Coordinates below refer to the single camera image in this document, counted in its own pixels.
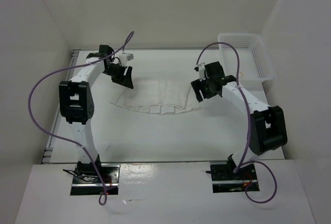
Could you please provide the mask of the white pleated skirt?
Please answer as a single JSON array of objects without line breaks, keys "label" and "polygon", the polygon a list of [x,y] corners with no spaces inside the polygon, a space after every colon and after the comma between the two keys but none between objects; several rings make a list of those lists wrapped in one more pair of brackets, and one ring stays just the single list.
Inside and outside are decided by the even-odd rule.
[{"label": "white pleated skirt", "polygon": [[134,88],[115,86],[110,103],[147,114],[181,114],[199,109],[192,87],[182,80],[136,79]]}]

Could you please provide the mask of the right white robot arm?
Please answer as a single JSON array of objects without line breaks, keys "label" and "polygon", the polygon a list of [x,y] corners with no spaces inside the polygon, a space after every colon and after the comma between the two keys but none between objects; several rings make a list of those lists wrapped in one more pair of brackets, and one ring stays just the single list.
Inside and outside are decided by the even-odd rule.
[{"label": "right white robot arm", "polygon": [[238,179],[245,167],[259,156],[288,142],[284,112],[279,106],[270,106],[256,98],[239,84],[233,75],[226,76],[219,62],[198,64],[199,78],[191,82],[198,102],[220,96],[247,115],[247,141],[241,150],[231,154],[227,161],[227,175]]}]

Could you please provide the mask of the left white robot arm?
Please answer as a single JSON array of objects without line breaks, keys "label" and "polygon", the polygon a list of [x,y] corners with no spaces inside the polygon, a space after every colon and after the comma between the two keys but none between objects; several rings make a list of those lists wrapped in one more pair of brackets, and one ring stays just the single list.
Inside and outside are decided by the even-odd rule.
[{"label": "left white robot arm", "polygon": [[98,182],[103,176],[92,135],[91,119],[95,105],[91,88],[96,79],[105,74],[110,76],[113,83],[133,89],[132,67],[127,66],[133,58],[131,53],[123,51],[115,55],[110,46],[100,45],[97,53],[90,53],[86,57],[83,67],[75,76],[59,84],[60,113],[69,123],[78,147],[75,174],[85,176],[90,182]]}]

